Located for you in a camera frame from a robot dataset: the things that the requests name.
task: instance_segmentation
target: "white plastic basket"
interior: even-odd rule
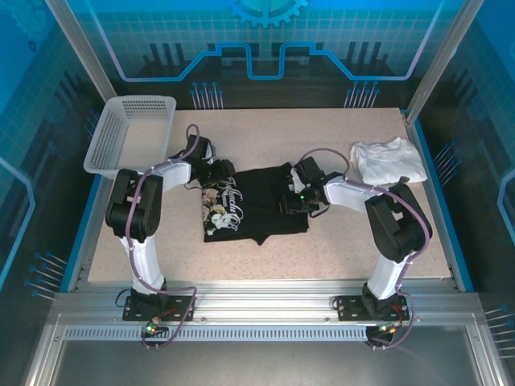
[[[164,161],[175,106],[169,96],[109,99],[89,144],[84,169],[115,179],[120,169],[145,171]]]

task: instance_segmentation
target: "metal plate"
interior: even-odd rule
[[[400,306],[402,309],[406,308],[406,310],[402,312],[402,320],[410,320],[410,312],[406,298],[397,297],[392,306]],[[338,313],[338,320],[340,322],[395,322],[399,319],[399,315],[395,311],[381,318],[372,318],[365,309],[361,296],[337,296],[332,302],[332,308]]]
[[[170,296],[168,297],[167,310],[174,310],[171,314],[163,316],[163,322],[179,322],[187,311],[187,306],[190,303],[191,296]],[[195,302],[193,302],[192,310],[186,317],[186,322],[193,320],[193,310],[195,309]],[[160,310],[158,307],[151,306],[145,303],[134,304],[131,296],[126,299],[126,304],[123,309],[122,319],[127,322],[148,322],[154,316],[158,316]]]

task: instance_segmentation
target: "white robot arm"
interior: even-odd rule
[[[371,189],[371,186],[347,179],[339,173],[326,176],[312,157],[295,165],[291,181],[293,193],[282,201],[282,210],[286,213],[306,211],[316,217],[313,213],[323,203],[327,206],[342,205],[368,215],[379,259],[364,285],[363,303],[371,316],[389,312],[397,297],[397,285],[406,263],[423,247],[426,237],[432,236],[431,226],[411,190],[404,183],[398,183],[387,191],[378,187]],[[427,235],[420,221],[425,224]]]
[[[188,138],[187,149],[193,146],[194,136]],[[170,164],[160,167],[148,175],[138,197],[138,206],[134,212],[130,234],[133,245],[134,268],[132,292],[142,295],[156,295],[149,289],[166,289],[155,247],[155,231],[159,225],[161,200],[163,192],[173,187],[184,185],[194,179],[203,184],[228,177],[234,173],[233,164],[227,160],[213,161],[215,148],[207,138],[200,137],[195,151],[182,161],[170,160]],[[126,239],[126,223],[130,205],[134,200],[134,190],[142,174],[135,170],[118,172],[111,194],[105,220],[118,236],[129,255],[129,243]]]

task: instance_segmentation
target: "white t-shirt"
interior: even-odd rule
[[[355,143],[351,148],[351,162],[357,163],[363,182],[372,185],[396,183],[401,177],[409,178],[410,183],[427,180],[417,148],[404,138],[371,145]]]

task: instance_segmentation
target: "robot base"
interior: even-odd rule
[[[394,295],[388,298],[388,306],[384,307],[381,312],[371,313],[363,302],[363,297],[358,296],[337,296],[332,302],[332,308],[338,313],[340,322],[396,322],[399,320],[398,313],[392,308],[393,306],[401,307],[402,320],[410,320],[410,312],[406,298]]]
[[[148,322],[155,316],[159,316],[163,322],[179,322],[187,312],[192,296],[166,296],[146,295],[135,290],[130,290],[130,296],[126,299],[122,319],[128,322]],[[193,310],[188,312],[186,322],[193,320]]]

